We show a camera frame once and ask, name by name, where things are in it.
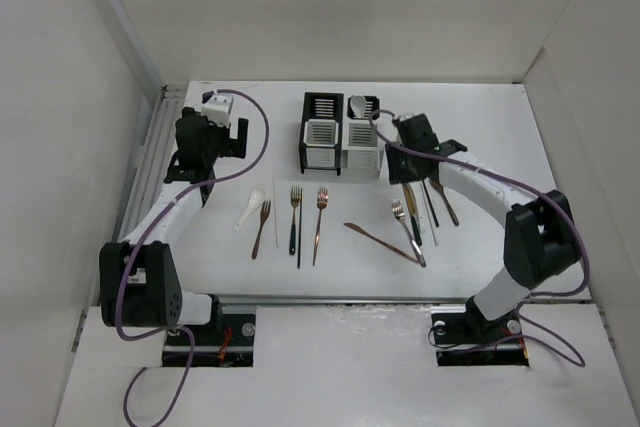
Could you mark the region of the brown wooden spoon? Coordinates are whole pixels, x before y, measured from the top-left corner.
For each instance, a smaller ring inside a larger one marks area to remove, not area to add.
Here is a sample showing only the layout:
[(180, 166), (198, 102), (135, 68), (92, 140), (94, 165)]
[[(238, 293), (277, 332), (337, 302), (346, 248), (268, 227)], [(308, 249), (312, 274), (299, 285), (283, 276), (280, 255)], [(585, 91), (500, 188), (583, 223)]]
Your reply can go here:
[(435, 180), (430, 180), (429, 183), (430, 183), (431, 187), (440, 195), (440, 197), (441, 197), (441, 199), (442, 199), (442, 201), (444, 203), (444, 206), (446, 208), (446, 211), (447, 211), (447, 213), (448, 213), (453, 225), (458, 227), (460, 225), (459, 218), (458, 218), (453, 206), (451, 205), (451, 203), (450, 203), (450, 201), (449, 201), (449, 199), (448, 199), (448, 197), (446, 195), (444, 187), (439, 182), (437, 182)]

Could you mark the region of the silver fork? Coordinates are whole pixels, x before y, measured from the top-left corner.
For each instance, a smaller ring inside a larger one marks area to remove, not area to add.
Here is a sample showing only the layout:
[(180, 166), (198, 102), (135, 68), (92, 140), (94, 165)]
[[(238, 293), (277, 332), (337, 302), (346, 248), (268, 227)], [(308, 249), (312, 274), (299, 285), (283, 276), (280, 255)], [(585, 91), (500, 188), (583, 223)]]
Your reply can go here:
[(394, 218), (400, 223), (400, 225), (403, 227), (403, 230), (405, 232), (405, 235), (408, 239), (408, 242), (411, 246), (411, 249), (413, 251), (413, 254), (416, 257), (416, 260), (418, 261), (419, 265), (422, 268), (426, 267), (426, 260), (424, 258), (424, 255), (421, 251), (420, 246), (417, 244), (416, 240), (414, 239), (411, 231), (409, 230), (409, 227), (406, 223), (406, 215), (403, 209), (403, 206), (401, 204), (401, 202), (399, 200), (392, 200), (391, 201), (391, 209), (392, 209), (392, 213), (394, 215)]

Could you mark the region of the large white ceramic spoon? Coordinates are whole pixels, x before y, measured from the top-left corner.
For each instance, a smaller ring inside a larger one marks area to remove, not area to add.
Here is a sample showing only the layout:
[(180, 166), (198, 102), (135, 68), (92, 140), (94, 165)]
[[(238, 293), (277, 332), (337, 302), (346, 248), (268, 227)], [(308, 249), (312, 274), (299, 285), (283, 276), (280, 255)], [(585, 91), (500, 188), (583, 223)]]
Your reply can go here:
[(363, 119), (366, 117), (367, 101), (363, 96), (351, 96), (349, 98), (349, 108), (353, 119)]

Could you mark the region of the small white ceramic spoon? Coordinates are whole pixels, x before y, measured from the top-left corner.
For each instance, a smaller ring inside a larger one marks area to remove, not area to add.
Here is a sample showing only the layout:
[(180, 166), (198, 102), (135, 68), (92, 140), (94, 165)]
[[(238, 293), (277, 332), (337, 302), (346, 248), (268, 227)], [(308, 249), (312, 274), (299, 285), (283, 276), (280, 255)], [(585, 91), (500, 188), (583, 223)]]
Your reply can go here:
[(249, 195), (247, 205), (233, 226), (234, 232), (239, 232), (247, 218), (262, 206), (266, 200), (266, 190), (263, 187), (254, 187)]

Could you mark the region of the small copper fork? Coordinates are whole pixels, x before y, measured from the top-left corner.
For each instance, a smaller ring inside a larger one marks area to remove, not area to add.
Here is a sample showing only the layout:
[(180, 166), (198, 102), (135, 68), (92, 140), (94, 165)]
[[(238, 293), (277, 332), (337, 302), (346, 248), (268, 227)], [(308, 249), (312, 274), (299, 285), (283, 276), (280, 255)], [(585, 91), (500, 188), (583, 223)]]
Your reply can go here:
[(251, 259), (255, 260), (258, 257), (258, 253), (259, 253), (259, 248), (260, 248), (260, 242), (261, 242), (261, 237), (262, 237), (262, 233), (264, 230), (264, 226), (270, 216), (270, 212), (271, 212), (271, 201), (270, 200), (265, 200), (262, 205), (261, 205), (261, 209), (260, 209), (260, 223), (259, 223), (259, 228), (258, 228), (258, 232), (253, 244), (253, 248), (252, 248), (252, 252), (251, 252)]

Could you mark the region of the gold fork green handle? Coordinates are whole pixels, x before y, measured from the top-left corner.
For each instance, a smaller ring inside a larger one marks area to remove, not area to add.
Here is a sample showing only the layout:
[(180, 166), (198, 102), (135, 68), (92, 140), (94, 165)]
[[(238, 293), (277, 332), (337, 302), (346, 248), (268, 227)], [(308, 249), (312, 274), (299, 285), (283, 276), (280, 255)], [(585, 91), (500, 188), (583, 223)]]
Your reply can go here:
[(290, 204), (292, 207), (291, 227), (289, 236), (289, 254), (291, 256), (296, 254), (297, 247), (297, 209), (300, 206), (302, 198), (302, 188), (300, 186), (293, 186), (290, 192)]

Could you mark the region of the rose gold fork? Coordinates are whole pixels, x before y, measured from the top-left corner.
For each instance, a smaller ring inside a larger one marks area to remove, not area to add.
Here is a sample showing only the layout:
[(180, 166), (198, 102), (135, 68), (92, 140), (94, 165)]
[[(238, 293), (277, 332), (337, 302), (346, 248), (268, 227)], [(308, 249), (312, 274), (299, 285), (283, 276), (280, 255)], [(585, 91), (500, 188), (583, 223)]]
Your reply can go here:
[(312, 257), (312, 265), (315, 266), (317, 262), (317, 255), (319, 250), (320, 236), (321, 236), (321, 223), (322, 223), (322, 214), (324, 209), (328, 205), (328, 189), (326, 187), (320, 187), (318, 190), (316, 207), (318, 209), (318, 216), (316, 222), (316, 230), (314, 237), (314, 248), (313, 248), (313, 257)]

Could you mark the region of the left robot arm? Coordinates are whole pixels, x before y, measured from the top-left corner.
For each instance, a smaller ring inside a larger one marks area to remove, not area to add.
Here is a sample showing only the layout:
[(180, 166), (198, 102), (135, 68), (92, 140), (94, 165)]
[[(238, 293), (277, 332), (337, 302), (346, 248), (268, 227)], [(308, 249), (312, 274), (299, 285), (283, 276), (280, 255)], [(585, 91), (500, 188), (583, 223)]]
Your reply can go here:
[(246, 156), (248, 121), (239, 119), (237, 136), (231, 136), (232, 103), (230, 95), (216, 95), (211, 105), (182, 109), (159, 197), (131, 233), (99, 253), (102, 318), (120, 334), (126, 327), (186, 325), (205, 344), (223, 334), (214, 297), (182, 289), (171, 246), (206, 205), (215, 162)]

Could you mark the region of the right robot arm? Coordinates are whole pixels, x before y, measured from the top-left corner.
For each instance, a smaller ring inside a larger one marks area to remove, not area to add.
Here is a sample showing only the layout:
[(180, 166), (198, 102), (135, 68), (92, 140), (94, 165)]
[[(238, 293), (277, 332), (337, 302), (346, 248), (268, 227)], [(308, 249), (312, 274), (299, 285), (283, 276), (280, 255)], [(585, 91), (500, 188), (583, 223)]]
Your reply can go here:
[(487, 340), (547, 279), (578, 262), (588, 264), (563, 193), (543, 193), (492, 170), (458, 141), (441, 142), (424, 114), (393, 116), (392, 125), (397, 137), (385, 141), (391, 184), (434, 181), (480, 207), (504, 230), (503, 266), (467, 300), (460, 316), (470, 338)]

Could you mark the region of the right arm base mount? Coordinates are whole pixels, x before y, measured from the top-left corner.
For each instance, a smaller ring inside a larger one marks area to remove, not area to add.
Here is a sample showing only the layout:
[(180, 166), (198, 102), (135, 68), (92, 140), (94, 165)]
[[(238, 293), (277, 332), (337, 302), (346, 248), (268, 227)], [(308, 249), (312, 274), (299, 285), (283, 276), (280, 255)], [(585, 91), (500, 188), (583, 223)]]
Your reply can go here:
[(465, 312), (431, 312), (429, 342), (438, 367), (528, 367), (529, 359), (518, 316), (472, 324)]

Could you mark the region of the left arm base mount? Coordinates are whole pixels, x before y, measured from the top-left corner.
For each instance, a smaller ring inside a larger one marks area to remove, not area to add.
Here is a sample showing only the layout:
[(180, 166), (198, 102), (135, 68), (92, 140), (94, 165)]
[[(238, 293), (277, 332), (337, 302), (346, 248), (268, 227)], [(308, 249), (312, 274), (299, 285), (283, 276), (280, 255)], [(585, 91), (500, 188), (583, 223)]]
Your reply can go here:
[(257, 307), (214, 300), (211, 320), (188, 325), (195, 339), (192, 367), (252, 367)]

